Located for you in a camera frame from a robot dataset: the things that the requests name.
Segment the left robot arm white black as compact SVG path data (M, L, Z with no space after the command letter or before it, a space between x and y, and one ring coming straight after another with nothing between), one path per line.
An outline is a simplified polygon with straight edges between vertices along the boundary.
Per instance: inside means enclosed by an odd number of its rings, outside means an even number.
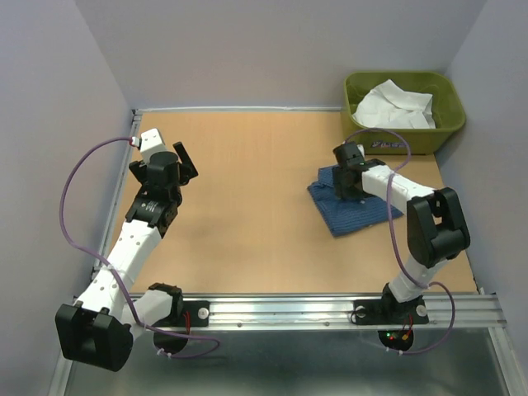
M108 257L93 256L103 267L73 304L63 304L55 325L63 356L71 361L118 371L128 360L134 340L158 321L189 322L182 290L156 283L133 301L129 288L160 244L182 203L181 188L198 171L182 143L148 152L147 138L131 138L141 160L129 165L140 184Z

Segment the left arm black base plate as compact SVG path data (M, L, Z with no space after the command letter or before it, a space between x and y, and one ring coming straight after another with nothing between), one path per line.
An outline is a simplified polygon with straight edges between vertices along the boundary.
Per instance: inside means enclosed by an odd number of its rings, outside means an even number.
M178 328L177 333L190 334L193 328L209 326L210 302L208 300L191 300L182 303L179 314L171 313L168 317L158 320L156 328ZM172 337L154 333L153 345L162 356L175 357L182 352L189 352L191 342L187 338Z

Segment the blue plaid long sleeve shirt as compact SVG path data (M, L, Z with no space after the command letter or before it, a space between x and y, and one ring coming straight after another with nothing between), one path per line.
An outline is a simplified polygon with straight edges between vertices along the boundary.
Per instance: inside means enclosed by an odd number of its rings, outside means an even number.
M318 178L307 190L334 238L388 221L386 202L379 197L360 201L339 200L334 192L332 167L318 169Z

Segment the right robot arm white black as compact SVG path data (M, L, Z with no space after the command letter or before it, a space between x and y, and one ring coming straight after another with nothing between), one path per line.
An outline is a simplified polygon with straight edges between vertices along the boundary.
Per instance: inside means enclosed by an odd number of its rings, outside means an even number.
M409 302L420 297L448 261L470 245L469 229L455 190L433 189L398 174L379 159L366 160L354 142L338 145L332 169L338 198L381 198L405 215L409 257L399 261L400 273L384 288L379 311L397 322L409 312Z

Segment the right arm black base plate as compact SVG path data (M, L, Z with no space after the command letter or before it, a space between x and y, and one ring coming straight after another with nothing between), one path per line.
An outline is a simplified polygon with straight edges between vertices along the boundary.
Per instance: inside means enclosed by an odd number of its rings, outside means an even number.
M381 326L378 337L383 346L401 352L413 345L414 326L429 324L422 297L404 303L389 296L360 299L354 303L350 319L358 326Z

